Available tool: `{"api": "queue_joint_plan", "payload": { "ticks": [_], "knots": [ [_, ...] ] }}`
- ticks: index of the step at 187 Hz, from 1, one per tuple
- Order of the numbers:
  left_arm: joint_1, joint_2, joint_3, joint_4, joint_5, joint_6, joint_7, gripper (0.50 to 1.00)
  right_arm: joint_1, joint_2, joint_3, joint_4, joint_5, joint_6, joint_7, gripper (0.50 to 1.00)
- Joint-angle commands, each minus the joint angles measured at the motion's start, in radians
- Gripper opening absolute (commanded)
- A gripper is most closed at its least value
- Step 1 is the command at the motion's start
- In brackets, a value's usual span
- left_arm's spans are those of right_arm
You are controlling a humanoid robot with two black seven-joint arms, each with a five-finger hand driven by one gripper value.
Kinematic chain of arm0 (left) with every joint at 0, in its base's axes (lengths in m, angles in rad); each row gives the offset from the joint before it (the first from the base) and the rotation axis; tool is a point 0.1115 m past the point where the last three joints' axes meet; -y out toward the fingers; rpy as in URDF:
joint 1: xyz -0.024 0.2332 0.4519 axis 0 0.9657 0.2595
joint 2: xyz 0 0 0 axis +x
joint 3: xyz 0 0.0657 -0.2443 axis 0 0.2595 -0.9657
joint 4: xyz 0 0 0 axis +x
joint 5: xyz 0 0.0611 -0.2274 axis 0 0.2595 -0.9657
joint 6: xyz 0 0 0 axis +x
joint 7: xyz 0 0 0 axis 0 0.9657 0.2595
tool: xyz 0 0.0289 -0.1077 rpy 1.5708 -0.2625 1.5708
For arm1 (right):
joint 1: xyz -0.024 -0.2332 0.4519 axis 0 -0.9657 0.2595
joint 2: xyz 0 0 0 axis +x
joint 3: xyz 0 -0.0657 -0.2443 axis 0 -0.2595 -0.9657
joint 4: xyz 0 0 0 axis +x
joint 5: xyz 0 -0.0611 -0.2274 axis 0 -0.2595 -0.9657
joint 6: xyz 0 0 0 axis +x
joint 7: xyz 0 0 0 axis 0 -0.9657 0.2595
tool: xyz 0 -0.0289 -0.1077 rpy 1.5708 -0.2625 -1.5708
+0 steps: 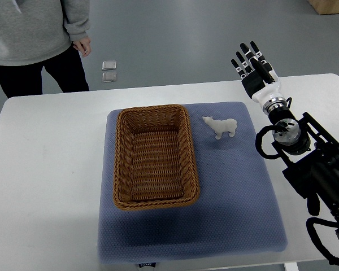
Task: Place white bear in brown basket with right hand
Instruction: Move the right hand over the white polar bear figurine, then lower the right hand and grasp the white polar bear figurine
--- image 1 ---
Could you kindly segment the person's bare hand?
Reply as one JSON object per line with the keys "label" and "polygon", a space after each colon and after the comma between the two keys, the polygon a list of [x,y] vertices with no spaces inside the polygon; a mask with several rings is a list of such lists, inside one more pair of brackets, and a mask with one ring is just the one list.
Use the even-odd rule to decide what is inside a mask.
{"label": "person's bare hand", "polygon": [[72,43],[73,47],[80,52],[83,58],[87,57],[92,52],[90,37],[84,37],[80,40],[73,41]]}

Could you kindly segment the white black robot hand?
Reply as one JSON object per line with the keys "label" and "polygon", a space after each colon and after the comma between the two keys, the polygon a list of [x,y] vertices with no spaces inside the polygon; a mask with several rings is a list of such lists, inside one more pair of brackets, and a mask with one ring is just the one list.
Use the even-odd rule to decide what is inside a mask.
{"label": "white black robot hand", "polygon": [[237,59],[232,59],[231,63],[249,98],[258,103],[267,115],[276,108],[286,107],[287,100],[280,92],[279,77],[256,43],[241,43],[240,49],[236,52]]}

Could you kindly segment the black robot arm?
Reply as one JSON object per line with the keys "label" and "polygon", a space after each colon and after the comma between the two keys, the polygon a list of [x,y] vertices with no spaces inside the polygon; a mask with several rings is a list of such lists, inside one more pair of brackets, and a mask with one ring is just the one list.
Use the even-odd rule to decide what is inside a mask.
{"label": "black robot arm", "polygon": [[256,135],[255,148],[265,159],[283,160],[284,177],[307,200],[310,239],[331,265],[339,266],[339,257],[322,244],[315,229],[334,228],[339,240],[339,142],[309,113],[297,120],[289,109],[291,101],[266,101],[264,112],[271,123]]}

